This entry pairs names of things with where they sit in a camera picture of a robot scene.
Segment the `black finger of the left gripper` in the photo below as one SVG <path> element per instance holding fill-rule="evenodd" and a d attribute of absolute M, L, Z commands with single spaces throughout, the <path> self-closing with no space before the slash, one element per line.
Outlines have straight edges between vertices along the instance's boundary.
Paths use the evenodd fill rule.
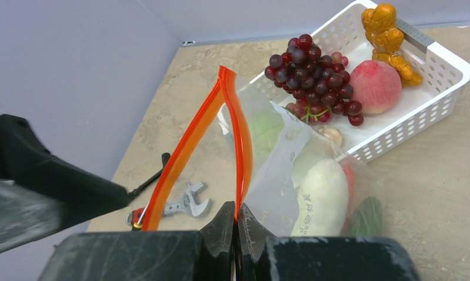
<path fill-rule="evenodd" d="M 124 187 L 52 154 L 26 119 L 0 115 L 0 253 L 129 202 Z"/>

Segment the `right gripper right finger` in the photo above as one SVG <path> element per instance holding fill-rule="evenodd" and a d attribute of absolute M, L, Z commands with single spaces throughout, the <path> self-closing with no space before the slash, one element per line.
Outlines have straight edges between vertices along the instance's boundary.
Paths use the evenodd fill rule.
<path fill-rule="evenodd" d="M 244 203 L 241 205 L 234 233 L 236 279 L 270 280 L 270 264 L 265 245 L 267 238 L 274 235 L 257 221 Z"/>

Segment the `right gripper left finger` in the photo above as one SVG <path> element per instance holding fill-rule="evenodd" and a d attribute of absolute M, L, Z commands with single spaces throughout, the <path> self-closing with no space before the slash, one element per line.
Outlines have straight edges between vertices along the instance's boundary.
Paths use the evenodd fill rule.
<path fill-rule="evenodd" d="M 233 280 L 235 203 L 225 202 L 200 234 L 203 238 L 198 261 L 198 280 Z"/>

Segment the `white radish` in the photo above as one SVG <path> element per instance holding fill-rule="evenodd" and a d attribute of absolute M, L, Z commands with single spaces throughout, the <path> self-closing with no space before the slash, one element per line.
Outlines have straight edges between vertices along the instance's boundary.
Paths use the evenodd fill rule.
<path fill-rule="evenodd" d="M 349 189 L 342 166 L 325 159 L 313 165 L 297 189 L 299 215 L 294 237 L 340 235 L 348 212 Z"/>

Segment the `clear orange zip bag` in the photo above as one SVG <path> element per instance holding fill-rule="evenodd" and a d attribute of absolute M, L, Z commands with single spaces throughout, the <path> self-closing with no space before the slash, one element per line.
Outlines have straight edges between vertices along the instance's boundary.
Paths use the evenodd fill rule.
<path fill-rule="evenodd" d="M 284 127 L 268 158 L 253 160 L 247 120 L 252 115 L 273 111 L 282 116 Z M 183 134 L 152 194 L 142 229 L 198 229 L 210 215 L 177 219 L 162 217 L 170 196 L 186 183 L 204 183 L 213 207 L 233 201 L 239 210 L 244 203 L 257 221 L 277 236 L 292 236 L 299 215 L 297 189 L 307 171 L 321 160 L 338 162 L 345 173 L 349 204 L 340 235 L 349 236 L 350 217 L 368 197 L 377 197 L 379 187 L 367 167 L 347 155 L 340 146 L 299 121 L 282 106 L 270 101 L 253 85 L 221 66 L 217 80 Z"/>

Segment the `green cabbage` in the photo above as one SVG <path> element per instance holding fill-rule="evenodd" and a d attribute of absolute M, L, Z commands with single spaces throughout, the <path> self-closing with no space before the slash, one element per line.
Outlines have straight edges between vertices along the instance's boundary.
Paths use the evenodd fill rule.
<path fill-rule="evenodd" d="M 247 123 L 253 147 L 253 160 L 261 164 L 275 148 L 284 121 L 279 113 L 265 111 L 252 115 Z"/>

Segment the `green cucumber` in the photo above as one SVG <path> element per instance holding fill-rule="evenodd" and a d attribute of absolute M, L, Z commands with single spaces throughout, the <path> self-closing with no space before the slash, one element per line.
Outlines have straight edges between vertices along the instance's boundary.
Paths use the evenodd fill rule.
<path fill-rule="evenodd" d="M 350 217 L 348 235 L 354 237 L 381 236 L 382 232 L 382 204 L 376 197 L 368 197 L 359 204 Z"/>

